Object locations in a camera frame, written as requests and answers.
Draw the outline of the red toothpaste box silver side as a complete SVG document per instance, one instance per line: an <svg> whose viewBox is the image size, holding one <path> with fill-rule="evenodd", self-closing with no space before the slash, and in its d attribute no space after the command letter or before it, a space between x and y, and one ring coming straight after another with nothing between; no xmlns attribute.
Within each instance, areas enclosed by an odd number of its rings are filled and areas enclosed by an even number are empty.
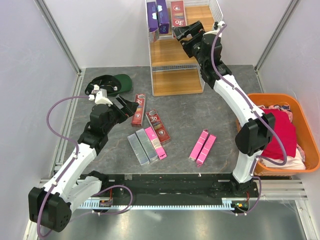
<svg viewBox="0 0 320 240"><path fill-rule="evenodd" d="M185 27L187 25L185 5L183 0L175 0L170 3L171 24L173 27Z"/></svg>

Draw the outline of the silver R&O toothpaste box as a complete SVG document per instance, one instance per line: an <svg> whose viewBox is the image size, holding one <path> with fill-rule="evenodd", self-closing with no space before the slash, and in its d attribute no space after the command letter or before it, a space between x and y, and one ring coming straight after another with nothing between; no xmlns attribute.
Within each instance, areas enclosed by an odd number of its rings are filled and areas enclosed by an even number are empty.
<svg viewBox="0 0 320 240"><path fill-rule="evenodd" d="M170 29L170 18L165 0L156 0L159 33L166 35Z"/></svg>

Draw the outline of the purple toothpaste box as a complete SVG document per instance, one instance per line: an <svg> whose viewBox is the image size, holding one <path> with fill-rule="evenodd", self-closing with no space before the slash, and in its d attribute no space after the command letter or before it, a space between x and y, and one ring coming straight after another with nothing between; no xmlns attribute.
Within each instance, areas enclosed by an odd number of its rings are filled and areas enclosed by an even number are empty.
<svg viewBox="0 0 320 240"><path fill-rule="evenodd" d="M147 23L149 32L152 33L158 29L157 4L155 1L147 2Z"/></svg>

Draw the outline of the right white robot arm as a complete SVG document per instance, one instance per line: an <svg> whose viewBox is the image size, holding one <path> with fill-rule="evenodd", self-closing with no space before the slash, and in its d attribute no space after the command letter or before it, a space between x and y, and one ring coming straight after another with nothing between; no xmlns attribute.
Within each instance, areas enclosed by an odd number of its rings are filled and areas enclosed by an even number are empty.
<svg viewBox="0 0 320 240"><path fill-rule="evenodd" d="M202 79L218 93L236 115L240 131L235 136L239 150L235 169L232 171L229 191L235 197L242 196L250 186L257 156L271 142L276 118L264 113L245 94L231 70L223 63L221 38L225 23L215 23L213 30L205 31L197 21L187 26L172 28L189 58L195 58Z"/></svg>

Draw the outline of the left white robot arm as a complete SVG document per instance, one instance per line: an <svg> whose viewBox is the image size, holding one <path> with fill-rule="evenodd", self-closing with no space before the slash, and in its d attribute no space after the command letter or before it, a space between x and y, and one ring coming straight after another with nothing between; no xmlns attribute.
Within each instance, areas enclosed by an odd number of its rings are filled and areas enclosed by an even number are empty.
<svg viewBox="0 0 320 240"><path fill-rule="evenodd" d="M61 232L71 221L72 213L89 197L104 197L109 193L109 183L96 176L88 176L80 184L76 184L76 181L104 148L111 129L132 117L139 106L120 95L115 98L121 108L105 96L85 96L86 100L94 102L94 106L90 121L78 140L53 132L73 143L74 150L60 170L43 187L33 187L28 193L29 219L36 223L39 238L48 236L41 233L42 227L49 232Z"/></svg>

